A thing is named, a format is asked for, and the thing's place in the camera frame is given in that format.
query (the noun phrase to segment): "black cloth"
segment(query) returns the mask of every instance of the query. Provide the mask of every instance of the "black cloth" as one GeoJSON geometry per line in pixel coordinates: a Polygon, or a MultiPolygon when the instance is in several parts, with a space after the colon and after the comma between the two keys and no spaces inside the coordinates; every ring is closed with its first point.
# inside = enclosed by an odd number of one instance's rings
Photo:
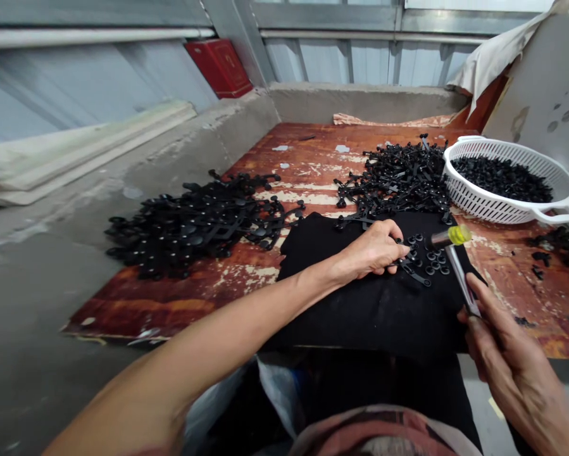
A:
{"type": "MultiPolygon", "coordinates": [[[[398,213],[393,219],[405,236],[422,233],[425,238],[448,228],[437,214],[398,213]]],[[[334,229],[335,219],[312,213],[291,229],[281,252],[278,280],[340,252],[362,233],[362,224],[334,229]]],[[[466,272],[472,267],[464,247],[456,248],[466,272]]],[[[269,339],[264,350],[290,346],[321,346],[382,350],[419,362],[436,362],[451,353],[467,352],[465,327],[456,314],[463,295],[455,274],[437,271],[428,276],[426,251],[419,248],[424,265],[418,274],[432,281],[425,287],[403,270],[396,274],[369,274],[340,288],[309,308],[269,339]]]]}
{"type": "Polygon", "coordinates": [[[366,405],[400,405],[459,429],[482,453],[455,354],[430,366],[381,351],[316,348],[308,358],[316,378],[308,423],[366,405]]]}

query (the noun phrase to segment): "right hand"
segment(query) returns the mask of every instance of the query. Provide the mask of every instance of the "right hand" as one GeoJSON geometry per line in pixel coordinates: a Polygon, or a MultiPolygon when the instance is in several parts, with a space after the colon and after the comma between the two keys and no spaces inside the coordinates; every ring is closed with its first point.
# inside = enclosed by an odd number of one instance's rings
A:
{"type": "Polygon", "coordinates": [[[569,401],[536,340],[474,274],[467,274],[483,319],[467,323],[466,340],[478,376],[489,384],[493,399],[510,424],[541,455],[569,455],[569,401]]]}

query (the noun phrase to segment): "basket handle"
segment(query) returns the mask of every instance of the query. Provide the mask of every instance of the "basket handle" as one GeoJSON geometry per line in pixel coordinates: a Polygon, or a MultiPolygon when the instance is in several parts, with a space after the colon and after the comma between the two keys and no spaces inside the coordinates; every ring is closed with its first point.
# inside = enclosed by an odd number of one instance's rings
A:
{"type": "Polygon", "coordinates": [[[459,138],[457,138],[457,142],[462,143],[463,141],[474,141],[476,139],[486,139],[486,138],[481,135],[459,136],[459,138]]]}
{"type": "MultiPolygon", "coordinates": [[[[569,211],[569,205],[561,207],[561,209],[565,209],[569,211]]],[[[535,215],[537,220],[541,222],[556,225],[561,223],[569,223],[569,213],[567,214],[559,214],[559,215],[546,215],[545,213],[541,212],[539,209],[531,208],[531,212],[535,215]]]]}

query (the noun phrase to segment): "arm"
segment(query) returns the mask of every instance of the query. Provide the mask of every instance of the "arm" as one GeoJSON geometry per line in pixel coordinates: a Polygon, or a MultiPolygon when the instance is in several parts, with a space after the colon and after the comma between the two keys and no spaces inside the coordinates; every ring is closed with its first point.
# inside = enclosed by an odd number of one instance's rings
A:
{"type": "Polygon", "coordinates": [[[569,401],[544,352],[483,282],[473,274],[467,279],[484,319],[468,318],[464,310],[458,317],[468,323],[478,376],[537,454],[569,456],[569,401]]]}
{"type": "Polygon", "coordinates": [[[371,272],[384,274],[409,251],[392,237],[403,237],[393,221],[376,222],[339,254],[189,326],[116,376],[45,454],[148,456],[180,449],[194,401],[317,301],[371,272]]]}

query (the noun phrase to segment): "white pipe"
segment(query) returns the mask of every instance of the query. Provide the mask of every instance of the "white pipe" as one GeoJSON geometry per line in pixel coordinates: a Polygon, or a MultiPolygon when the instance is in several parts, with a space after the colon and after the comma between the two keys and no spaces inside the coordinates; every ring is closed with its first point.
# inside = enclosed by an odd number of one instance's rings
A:
{"type": "Polygon", "coordinates": [[[210,28],[65,28],[0,30],[0,49],[43,48],[72,44],[210,38],[210,28]]]}
{"type": "Polygon", "coordinates": [[[447,44],[475,44],[484,43],[488,38],[445,35],[421,34],[409,32],[362,32],[348,30],[280,30],[264,28],[261,30],[263,38],[310,38],[310,39],[358,39],[358,40],[397,40],[397,41],[424,41],[447,44]]]}

